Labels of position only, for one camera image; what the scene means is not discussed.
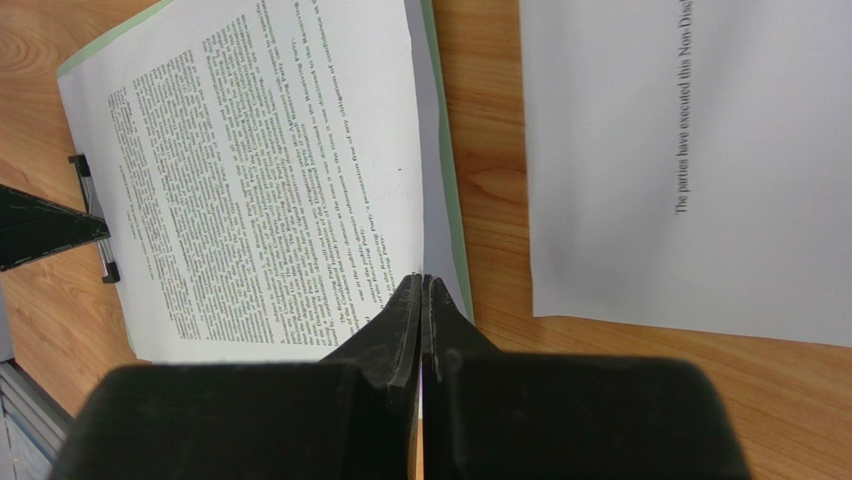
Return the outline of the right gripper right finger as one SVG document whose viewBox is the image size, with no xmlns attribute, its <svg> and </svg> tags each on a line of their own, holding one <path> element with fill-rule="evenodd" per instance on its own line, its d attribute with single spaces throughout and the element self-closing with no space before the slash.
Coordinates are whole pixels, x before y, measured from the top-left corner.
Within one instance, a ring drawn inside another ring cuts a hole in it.
<svg viewBox="0 0 852 480">
<path fill-rule="evenodd" d="M 723 401 L 674 358 L 511 353 L 422 294 L 429 479 L 748 479 Z"/>
</svg>

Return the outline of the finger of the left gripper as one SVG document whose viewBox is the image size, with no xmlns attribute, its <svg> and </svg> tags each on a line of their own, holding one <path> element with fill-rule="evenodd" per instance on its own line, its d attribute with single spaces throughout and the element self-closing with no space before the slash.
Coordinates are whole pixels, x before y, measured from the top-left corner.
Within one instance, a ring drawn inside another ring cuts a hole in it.
<svg viewBox="0 0 852 480">
<path fill-rule="evenodd" d="M 101 218 L 1 186 L 1 271 L 109 236 Z"/>
</svg>

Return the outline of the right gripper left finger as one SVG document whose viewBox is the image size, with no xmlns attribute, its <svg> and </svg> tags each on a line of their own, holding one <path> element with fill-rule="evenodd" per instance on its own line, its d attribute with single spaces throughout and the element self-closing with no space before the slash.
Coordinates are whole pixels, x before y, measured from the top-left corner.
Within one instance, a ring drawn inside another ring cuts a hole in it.
<svg viewBox="0 0 852 480">
<path fill-rule="evenodd" d="M 422 279 L 317 362 L 128 366 L 73 423 L 54 479 L 410 479 Z"/>
</svg>

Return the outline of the white paper sheet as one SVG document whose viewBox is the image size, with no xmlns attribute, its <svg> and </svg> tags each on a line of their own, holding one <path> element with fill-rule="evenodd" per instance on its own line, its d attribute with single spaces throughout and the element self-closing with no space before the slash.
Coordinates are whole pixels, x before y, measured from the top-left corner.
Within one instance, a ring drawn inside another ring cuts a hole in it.
<svg viewBox="0 0 852 480">
<path fill-rule="evenodd" d="M 443 279 L 453 301 L 467 312 L 452 253 L 451 228 L 441 168 L 439 101 L 428 46 L 423 3 L 404 2 L 415 77 L 423 185 L 423 272 Z"/>
</svg>

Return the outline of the printed text paper sheet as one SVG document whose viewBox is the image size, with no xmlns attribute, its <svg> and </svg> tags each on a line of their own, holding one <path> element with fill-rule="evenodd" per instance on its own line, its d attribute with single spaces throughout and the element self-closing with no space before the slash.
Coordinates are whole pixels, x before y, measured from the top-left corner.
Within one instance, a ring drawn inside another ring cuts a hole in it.
<svg viewBox="0 0 852 480">
<path fill-rule="evenodd" d="M 403 2 L 162 1 L 57 80 L 139 359 L 318 359 L 421 271 Z"/>
</svg>

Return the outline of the green clipboard folder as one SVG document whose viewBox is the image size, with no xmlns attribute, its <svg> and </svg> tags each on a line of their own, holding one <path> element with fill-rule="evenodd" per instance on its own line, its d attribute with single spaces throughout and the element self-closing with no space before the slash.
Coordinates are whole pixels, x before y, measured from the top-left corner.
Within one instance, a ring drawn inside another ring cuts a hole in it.
<svg viewBox="0 0 852 480">
<path fill-rule="evenodd" d="M 168 7 L 168 1 L 157 1 L 146 9 L 130 17 L 118 26 L 108 30 L 96 39 L 92 40 L 88 45 L 81 48 L 79 51 L 71 55 L 57 69 L 56 78 L 58 80 L 66 77 L 83 61 L 87 60 L 95 53 L 99 52 L 107 45 L 115 41 L 126 32 L 148 21 L 149 18 L 156 15 L 162 9 Z M 453 264 L 455 266 L 455 276 L 459 283 L 458 292 L 453 295 L 455 300 L 461 301 L 464 305 L 464 313 L 470 321 L 475 320 L 473 299 L 470 283 L 470 273 L 468 256 L 465 245 L 465 236 L 463 231 L 461 202 L 458 191 L 458 180 L 456 178 L 456 166 L 452 145 L 452 134 L 450 128 L 450 120 L 448 108 L 446 105 L 446 93 L 443 80 L 443 72 L 441 67 L 440 49 L 434 14 L 434 7 L 431 1 L 409 1 L 407 5 L 421 11 L 424 26 L 424 42 L 428 45 L 430 59 L 432 63 L 432 72 L 435 80 L 435 90 L 439 109 L 439 139 L 440 139 L 440 160 L 441 160 L 441 176 L 442 185 L 445 196 L 445 210 L 447 213 L 447 221 L 449 228 L 449 236 L 451 237 L 451 247 Z"/>
</svg>

